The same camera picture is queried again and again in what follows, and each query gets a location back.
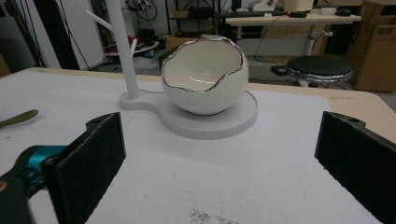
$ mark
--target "table surface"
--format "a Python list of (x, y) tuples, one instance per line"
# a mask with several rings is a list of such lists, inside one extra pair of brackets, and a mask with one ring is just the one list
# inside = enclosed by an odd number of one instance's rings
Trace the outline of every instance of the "table surface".
[[(254, 126), (200, 141), (170, 132), (150, 112), (120, 109), (122, 79), (46, 68), (1, 78), (1, 117), (32, 106), (40, 113), (0, 130), (0, 174), (25, 148), (70, 143), (86, 121), (118, 110), (127, 158), (89, 223), (377, 223), (314, 151), (323, 110), (362, 119), (396, 142), (396, 114), (379, 97), (249, 84), (259, 105)], [(162, 87), (159, 77), (138, 80), (139, 89)], [(56, 222), (46, 191), (29, 203), (37, 223)]]
[(227, 24), (231, 25), (307, 25), (307, 24), (348, 24), (353, 21), (360, 21), (360, 16), (351, 15), (350, 17), (340, 17), (334, 15), (307, 14), (306, 18), (283, 17), (246, 17), (246, 18), (228, 18)]
[[(84, 77), (122, 78), (123, 74), (98, 73), (51, 68), (30, 68), (25, 71), (67, 74)], [(160, 82), (160, 77), (138, 75), (138, 80)], [(325, 97), (333, 112), (348, 115), (366, 122), (366, 128), (396, 143), (396, 113), (377, 95), (366, 91), (344, 91), (315, 89), (293, 86), (249, 83), (248, 88), (254, 91), (273, 91), (297, 93)]]

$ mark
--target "green object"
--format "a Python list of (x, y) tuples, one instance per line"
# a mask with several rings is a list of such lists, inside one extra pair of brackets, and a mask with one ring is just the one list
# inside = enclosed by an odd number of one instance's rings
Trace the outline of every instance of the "green object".
[(2, 120), (2, 121), (0, 121), (0, 128), (6, 127), (8, 125), (22, 123), (28, 119), (33, 118), (37, 114), (38, 114), (38, 110), (33, 109), (33, 110), (26, 111), (24, 113), (21, 113), (13, 118)]

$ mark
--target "white bowl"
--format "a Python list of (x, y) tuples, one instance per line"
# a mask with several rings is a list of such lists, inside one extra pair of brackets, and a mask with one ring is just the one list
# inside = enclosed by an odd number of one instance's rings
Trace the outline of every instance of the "white bowl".
[(238, 101), (248, 85), (248, 61), (230, 39), (203, 35), (180, 46), (162, 64), (162, 83), (175, 105), (214, 115)]

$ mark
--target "floor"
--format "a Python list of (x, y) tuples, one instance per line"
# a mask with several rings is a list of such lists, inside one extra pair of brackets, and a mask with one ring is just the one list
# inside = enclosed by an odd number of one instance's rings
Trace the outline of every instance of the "floor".
[[(160, 65), (158, 62), (158, 57), (163, 54), (163, 51), (157, 50), (154, 54), (154, 58), (147, 59), (142, 57), (134, 58), (134, 68), (137, 74), (159, 76), (160, 75)], [(273, 85), (290, 85), (299, 86), (297, 81), (293, 77), (280, 77), (273, 72), (271, 72), (271, 66), (274, 63), (262, 63), (252, 58), (247, 57), (249, 63), (249, 82), (255, 83), (265, 83)], [(110, 72), (110, 73), (122, 73), (122, 68), (120, 66), (120, 60), (116, 57), (107, 58), (107, 63), (104, 63), (93, 70), (100, 72)], [(319, 85), (318, 88), (328, 88), (328, 89), (338, 89), (353, 91), (353, 88), (348, 82), (330, 85)], [(393, 111), (396, 112), (396, 92), (386, 93), (386, 92), (372, 92), (378, 95), (385, 103), (389, 105)]]

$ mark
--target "stool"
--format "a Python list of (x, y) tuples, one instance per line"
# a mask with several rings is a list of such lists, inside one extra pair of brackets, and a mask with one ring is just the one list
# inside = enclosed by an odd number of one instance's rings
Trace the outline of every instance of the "stool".
[(325, 56), (302, 56), (286, 63), (287, 72), (299, 79), (311, 81), (310, 87), (316, 82), (345, 82), (353, 74), (352, 66), (341, 60)]

